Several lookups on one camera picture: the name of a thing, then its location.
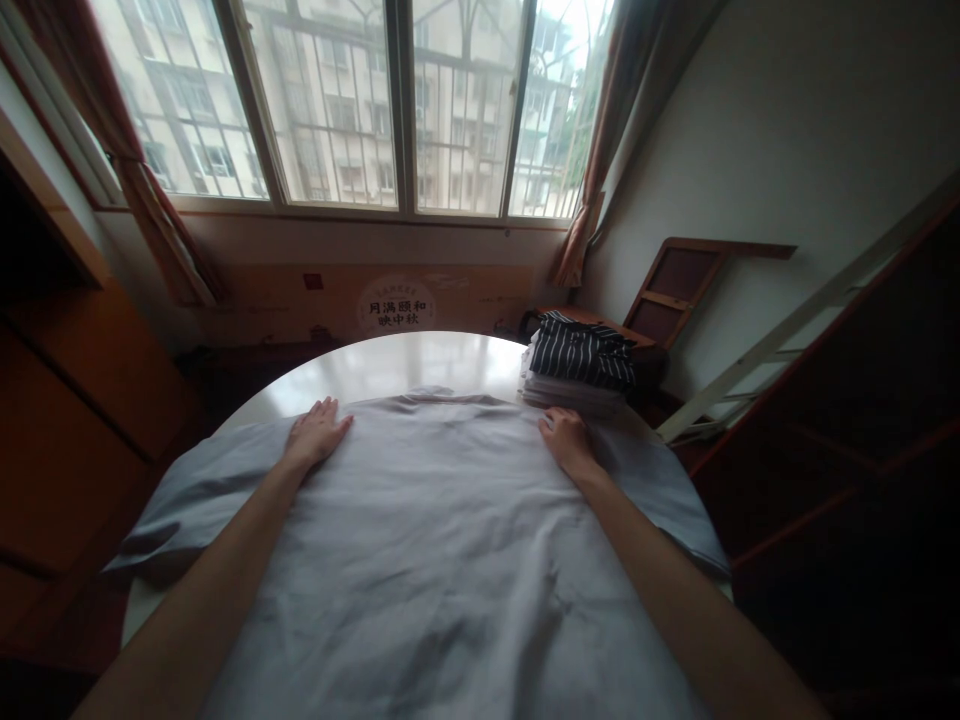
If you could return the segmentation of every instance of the striped shirt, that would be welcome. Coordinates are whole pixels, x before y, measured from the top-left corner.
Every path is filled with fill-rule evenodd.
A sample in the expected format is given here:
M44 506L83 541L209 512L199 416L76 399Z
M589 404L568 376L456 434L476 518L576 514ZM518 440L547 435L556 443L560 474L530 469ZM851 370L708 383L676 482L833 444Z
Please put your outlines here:
M530 369L626 391L637 381L630 363L630 350L635 344L612 328L576 322L551 310L540 316L540 334Z

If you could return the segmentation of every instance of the forearm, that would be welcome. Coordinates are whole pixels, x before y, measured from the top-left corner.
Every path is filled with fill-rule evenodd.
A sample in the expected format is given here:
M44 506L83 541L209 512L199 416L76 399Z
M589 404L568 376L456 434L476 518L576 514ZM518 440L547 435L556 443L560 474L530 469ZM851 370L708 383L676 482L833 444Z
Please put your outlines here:
M786 661L599 465L573 473L647 614L716 717L826 716Z
M243 626L306 467L281 461L170 591L77 718L194 717Z

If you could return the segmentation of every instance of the round table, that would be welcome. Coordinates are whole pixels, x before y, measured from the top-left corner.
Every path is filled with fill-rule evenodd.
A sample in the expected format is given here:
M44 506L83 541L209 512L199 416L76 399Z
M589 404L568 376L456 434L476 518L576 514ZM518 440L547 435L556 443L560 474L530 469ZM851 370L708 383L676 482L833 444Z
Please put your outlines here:
M525 349L525 345L510 340L460 332L411 332L364 340L321 355L274 380L233 413L214 435L241 425L300 415L327 395L344 405L402 395L426 385L524 404L518 388ZM660 442L640 416L626 406L615 422L639 437ZM163 595L164 591L134 580L123 622L124 645Z

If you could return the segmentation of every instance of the wall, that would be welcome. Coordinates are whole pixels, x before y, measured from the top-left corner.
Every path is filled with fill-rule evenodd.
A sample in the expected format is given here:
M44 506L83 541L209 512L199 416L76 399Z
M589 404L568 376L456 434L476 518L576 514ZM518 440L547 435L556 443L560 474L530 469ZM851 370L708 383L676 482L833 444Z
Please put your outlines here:
M142 290L167 319L179 323L171 352L207 341L188 311L174 308L133 217L101 212L98 219L123 248ZM533 269L531 303L559 303L566 291L547 273L564 233L556 230L425 227L265 217L185 215L215 265L508 265Z
M672 351L690 397L960 165L960 4L731 0L589 256L621 321L669 236L799 246L735 260Z
M0 63L0 102L3 115L28 149L50 184L62 199L65 209L79 224L82 232L96 246L109 265L110 272L130 295L137 310L147 320L154 334L170 352L192 346L199 338L199 327L187 311L157 299L156 286L162 283L159 273L143 266L145 246L118 247L97 219L90 203L74 180L57 149L37 120L7 68ZM132 253L130 262L127 253Z

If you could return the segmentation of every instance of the white ladder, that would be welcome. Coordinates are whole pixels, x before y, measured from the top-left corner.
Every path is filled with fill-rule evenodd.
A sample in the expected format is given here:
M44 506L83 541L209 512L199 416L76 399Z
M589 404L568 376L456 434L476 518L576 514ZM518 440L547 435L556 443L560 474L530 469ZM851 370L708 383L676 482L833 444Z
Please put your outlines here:
M739 360L667 418L657 428L657 434L664 442L676 446L708 438L730 428L776 382L783 371L803 355L806 346L784 347L790 339L825 310L849 305L870 280L900 253L903 246L927 223L938 217L958 195L960 171L954 172L883 237L828 280ZM780 364L780 367L755 388L731 392L757 368L769 363ZM730 408L716 420L698 422L714 405Z

